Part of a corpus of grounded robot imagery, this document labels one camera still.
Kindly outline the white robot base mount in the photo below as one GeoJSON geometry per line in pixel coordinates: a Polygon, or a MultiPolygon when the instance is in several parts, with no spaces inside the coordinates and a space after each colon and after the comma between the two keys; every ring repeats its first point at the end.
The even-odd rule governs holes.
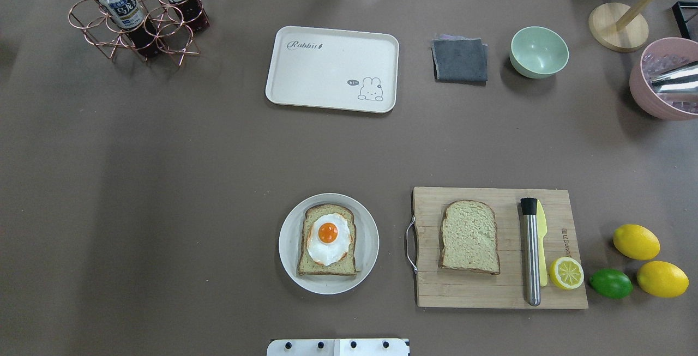
{"type": "Polygon", "coordinates": [[[267,355],[410,355],[408,339],[277,339],[267,355]]]}

